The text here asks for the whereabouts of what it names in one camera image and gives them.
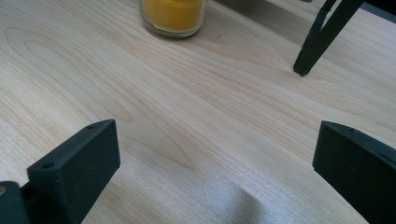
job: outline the tabletop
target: tabletop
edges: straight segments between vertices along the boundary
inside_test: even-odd
[[[209,1],[187,39],[137,0],[0,0],[0,180],[115,119],[121,167],[84,223],[364,223],[312,168],[322,120],[396,147],[396,26],[359,10],[307,77],[324,1]]]

